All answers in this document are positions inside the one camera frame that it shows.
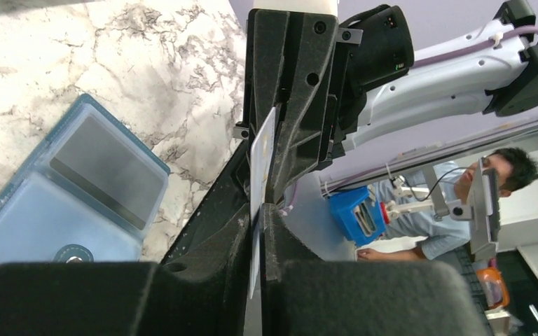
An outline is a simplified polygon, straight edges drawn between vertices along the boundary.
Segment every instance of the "marble surface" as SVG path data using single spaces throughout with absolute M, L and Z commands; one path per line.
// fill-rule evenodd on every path
M 244 52 L 228 0 L 0 0 L 0 189 L 87 92 L 172 169 L 160 260 L 237 145 Z

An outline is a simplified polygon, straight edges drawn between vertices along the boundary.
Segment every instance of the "thin white card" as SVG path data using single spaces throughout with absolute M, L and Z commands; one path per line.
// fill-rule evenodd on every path
M 258 133 L 251 146 L 250 155 L 250 213 L 251 223 L 253 225 L 252 235 L 252 259 L 251 272 L 249 279 L 249 297 L 252 299 L 256 278 L 261 263 L 261 230 L 263 228 L 257 225 L 258 210 L 261 204 L 265 202 L 265 190 L 267 188 L 267 179 L 269 178 L 269 168 L 273 158 L 273 141 L 275 139 L 275 114 L 276 108 L 272 108 L 258 130 Z

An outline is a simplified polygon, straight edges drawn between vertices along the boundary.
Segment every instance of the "blue device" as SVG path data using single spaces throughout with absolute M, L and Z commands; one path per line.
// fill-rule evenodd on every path
M 341 232 L 356 246 L 370 244 L 385 232 L 381 202 L 367 186 L 335 194 L 329 204 Z
M 138 260 L 169 174 L 81 95 L 0 192 L 0 263 Z

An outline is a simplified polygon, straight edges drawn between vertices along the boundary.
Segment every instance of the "person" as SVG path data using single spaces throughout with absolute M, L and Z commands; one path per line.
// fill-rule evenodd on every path
M 461 169 L 453 161 L 434 166 L 447 202 L 461 200 L 467 203 L 469 188 L 477 168 L 474 162 L 466 169 Z M 520 148 L 501 148 L 483 161 L 484 169 L 496 169 L 499 196 L 509 197 L 513 192 L 530 185 L 538 174 L 538 162 Z M 408 186 L 426 187 L 425 177 L 421 171 L 404 176 Z M 374 185 L 374 191 L 380 200 L 394 200 L 397 204 L 418 202 L 407 197 L 395 197 L 391 181 L 384 180 Z M 441 254 L 452 251 L 469 242 L 469 222 L 453 220 L 444 216 L 442 220 L 434 220 L 434 211 L 422 211 L 401 215 L 392 220 L 382 239 L 395 237 L 426 237 L 419 241 L 415 248 L 393 253 L 383 253 L 373 248 L 363 248 L 357 251 L 359 261 L 370 260 L 431 260 Z

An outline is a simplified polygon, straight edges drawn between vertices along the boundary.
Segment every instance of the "white marble table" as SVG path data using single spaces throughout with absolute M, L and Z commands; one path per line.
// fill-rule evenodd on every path
M 172 170 L 160 260 L 236 147 L 244 53 L 228 0 L 0 0 L 0 189 L 87 92 Z

